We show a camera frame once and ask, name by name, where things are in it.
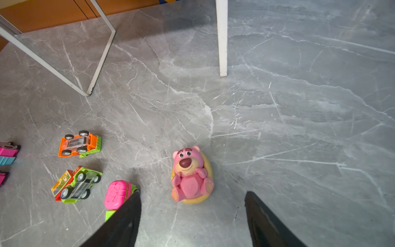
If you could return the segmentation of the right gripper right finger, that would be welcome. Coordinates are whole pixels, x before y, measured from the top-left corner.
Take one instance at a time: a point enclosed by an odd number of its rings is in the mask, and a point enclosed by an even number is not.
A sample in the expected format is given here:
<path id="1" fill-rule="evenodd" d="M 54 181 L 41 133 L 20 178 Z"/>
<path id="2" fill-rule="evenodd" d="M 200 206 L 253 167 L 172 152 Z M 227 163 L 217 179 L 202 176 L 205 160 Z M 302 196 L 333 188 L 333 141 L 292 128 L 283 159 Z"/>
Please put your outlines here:
<path id="1" fill-rule="evenodd" d="M 245 208 L 254 247 L 306 247 L 252 191 L 246 193 Z"/>

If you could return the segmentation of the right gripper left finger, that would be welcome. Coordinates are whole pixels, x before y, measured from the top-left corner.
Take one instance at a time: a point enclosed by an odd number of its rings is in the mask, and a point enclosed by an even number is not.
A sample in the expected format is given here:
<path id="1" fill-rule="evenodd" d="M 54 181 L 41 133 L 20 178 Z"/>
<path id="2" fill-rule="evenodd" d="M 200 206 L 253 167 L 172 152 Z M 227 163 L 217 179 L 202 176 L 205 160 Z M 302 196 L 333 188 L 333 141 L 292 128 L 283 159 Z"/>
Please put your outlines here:
<path id="1" fill-rule="evenodd" d="M 141 214 L 141 194 L 136 191 L 82 246 L 135 246 Z"/>

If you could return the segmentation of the pink bear toy yellow base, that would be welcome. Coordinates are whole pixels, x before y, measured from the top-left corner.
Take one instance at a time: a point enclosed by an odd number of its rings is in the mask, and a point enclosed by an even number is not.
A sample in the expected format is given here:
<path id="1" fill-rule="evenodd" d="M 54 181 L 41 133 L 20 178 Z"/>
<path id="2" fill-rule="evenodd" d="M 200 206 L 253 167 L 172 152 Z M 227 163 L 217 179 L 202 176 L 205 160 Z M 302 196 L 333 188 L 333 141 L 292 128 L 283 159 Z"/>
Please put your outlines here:
<path id="1" fill-rule="evenodd" d="M 200 147 L 177 150 L 172 157 L 173 200 L 185 204 L 198 204 L 207 200 L 215 188 L 214 173 L 210 161 Z"/>

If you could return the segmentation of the yellow wooden two-tier shelf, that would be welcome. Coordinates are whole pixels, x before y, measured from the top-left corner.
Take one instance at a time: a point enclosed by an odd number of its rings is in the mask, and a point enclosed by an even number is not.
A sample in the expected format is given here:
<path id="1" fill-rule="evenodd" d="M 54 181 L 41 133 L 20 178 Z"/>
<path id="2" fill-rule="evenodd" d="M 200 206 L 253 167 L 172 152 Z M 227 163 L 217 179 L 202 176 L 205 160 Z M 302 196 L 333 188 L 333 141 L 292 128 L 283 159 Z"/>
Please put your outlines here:
<path id="1" fill-rule="evenodd" d="M 18 33 L 21 33 L 21 31 L 18 28 L 16 28 L 13 24 L 11 24 L 3 16 L 1 16 L 1 36 L 5 38 L 7 41 L 9 41 L 10 43 L 12 43 L 13 45 L 15 45 L 16 47 L 18 47 L 21 51 L 23 51 L 25 54 L 30 56 L 37 63 L 42 65 L 44 68 L 46 68 L 56 77 L 58 77 L 64 83 L 69 85 L 77 93 L 85 97 L 91 96 L 96 86 L 100 72 L 103 68 L 104 62 L 109 53 L 110 47 L 116 35 L 115 28 L 107 18 L 105 12 L 102 10 L 98 2 L 95 0 L 91 0 L 91 3 L 93 4 L 94 8 L 98 11 L 99 16 L 104 20 L 107 27 L 110 29 L 111 34 L 106 44 L 106 47 L 104 49 L 104 52 L 99 60 L 92 81 L 89 84 L 89 87 L 86 92 L 84 92 L 80 86 L 75 85 L 72 81 L 70 81 L 57 69 L 51 66 L 42 57 L 37 55 L 33 50 L 31 50 L 20 40 L 18 40 L 15 36 Z M 226 77 L 227 76 L 227 44 L 228 44 L 228 1 L 216 1 L 216 18 L 217 18 L 218 53 L 219 53 L 219 74 L 220 77 Z"/>

